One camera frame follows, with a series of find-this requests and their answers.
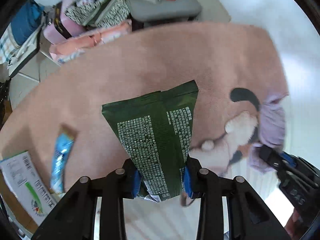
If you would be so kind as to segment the pink packaged bedding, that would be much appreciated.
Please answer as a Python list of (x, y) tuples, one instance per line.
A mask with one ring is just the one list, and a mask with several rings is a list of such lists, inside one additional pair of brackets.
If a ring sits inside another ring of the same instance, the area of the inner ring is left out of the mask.
[(132, 21), (125, 20), (114, 27), (94, 29), (80, 36), (69, 38), (65, 42), (52, 44), (49, 48), (49, 53), (53, 61), (58, 64), (65, 64), (84, 54), (89, 49), (110, 43), (131, 32)]

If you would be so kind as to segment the black white patterned bag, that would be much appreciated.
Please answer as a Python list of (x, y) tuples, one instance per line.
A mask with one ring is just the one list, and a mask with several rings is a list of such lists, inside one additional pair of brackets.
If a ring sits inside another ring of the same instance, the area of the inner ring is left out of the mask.
[(75, 23), (90, 28), (110, 28), (130, 15), (125, 0), (74, 0), (65, 15)]

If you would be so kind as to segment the long blue wipes pack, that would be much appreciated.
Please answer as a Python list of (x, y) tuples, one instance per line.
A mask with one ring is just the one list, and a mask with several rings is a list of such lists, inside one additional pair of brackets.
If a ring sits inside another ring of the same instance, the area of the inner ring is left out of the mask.
[(77, 131), (66, 124), (60, 126), (52, 157), (52, 168), (50, 174), (50, 190), (57, 196), (65, 192), (64, 171), (69, 154), (77, 137)]

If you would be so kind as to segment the pink fuzzy rug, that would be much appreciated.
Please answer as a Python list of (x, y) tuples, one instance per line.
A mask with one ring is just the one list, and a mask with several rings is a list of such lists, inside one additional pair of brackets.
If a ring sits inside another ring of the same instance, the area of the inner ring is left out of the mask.
[(169, 90), (195, 80), (199, 88), (192, 145), (215, 139), (249, 102), (232, 102), (235, 88), (260, 101), (285, 96), (283, 68), (269, 34), (252, 25), (184, 22), (147, 28), (85, 52), (37, 85), (1, 129), (1, 158), (28, 151), (49, 185), (62, 125), (77, 133), (65, 169), (65, 188), (81, 176), (106, 176), (127, 153), (101, 113), (102, 105)]

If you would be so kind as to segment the dark green wipes pack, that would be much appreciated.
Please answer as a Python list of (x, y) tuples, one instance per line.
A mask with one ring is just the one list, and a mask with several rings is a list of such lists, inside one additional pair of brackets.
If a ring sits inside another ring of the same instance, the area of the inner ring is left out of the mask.
[(159, 203), (183, 191), (198, 92), (191, 80), (102, 106), (102, 115), (142, 177), (140, 197)]

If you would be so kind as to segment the lilac towel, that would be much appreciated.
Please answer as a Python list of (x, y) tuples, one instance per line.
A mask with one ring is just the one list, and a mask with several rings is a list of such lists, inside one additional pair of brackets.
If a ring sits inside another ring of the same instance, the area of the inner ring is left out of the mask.
[(265, 174), (272, 171), (272, 167), (259, 157), (263, 145), (277, 152), (283, 150), (286, 134), (285, 111), (280, 102), (284, 94), (270, 94), (260, 105), (258, 141), (249, 150), (248, 164), (251, 168)]

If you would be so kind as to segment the brown cardboard box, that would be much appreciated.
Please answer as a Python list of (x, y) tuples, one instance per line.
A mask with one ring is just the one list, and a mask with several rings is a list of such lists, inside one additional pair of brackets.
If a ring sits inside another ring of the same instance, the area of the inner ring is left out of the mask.
[(9, 190), (36, 225), (40, 226), (57, 202), (38, 175), (29, 152), (1, 161), (1, 172)]

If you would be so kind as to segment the pink suitcase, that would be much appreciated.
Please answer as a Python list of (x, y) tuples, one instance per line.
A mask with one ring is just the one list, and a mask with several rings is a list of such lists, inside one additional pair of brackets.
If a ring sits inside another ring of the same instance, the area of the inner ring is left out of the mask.
[(51, 44), (58, 44), (65, 40), (79, 36), (86, 31), (86, 28), (77, 24), (65, 12), (73, 0), (62, 0), (49, 8), (46, 18), (46, 26), (43, 30), (44, 37)]

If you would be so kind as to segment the cat shaped mat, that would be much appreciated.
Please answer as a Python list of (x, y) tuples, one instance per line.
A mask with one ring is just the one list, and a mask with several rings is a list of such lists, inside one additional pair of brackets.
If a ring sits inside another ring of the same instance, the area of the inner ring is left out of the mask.
[(201, 88), (189, 155), (220, 176), (256, 141), (262, 92), (251, 87)]

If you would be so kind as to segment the grey cushioned chair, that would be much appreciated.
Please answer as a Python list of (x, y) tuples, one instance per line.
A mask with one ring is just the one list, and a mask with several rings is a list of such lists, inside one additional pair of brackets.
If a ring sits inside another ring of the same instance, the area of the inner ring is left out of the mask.
[(195, 18), (202, 10), (197, 0), (161, 0), (151, 3), (145, 0), (126, 0), (133, 19), (153, 22), (175, 18)]

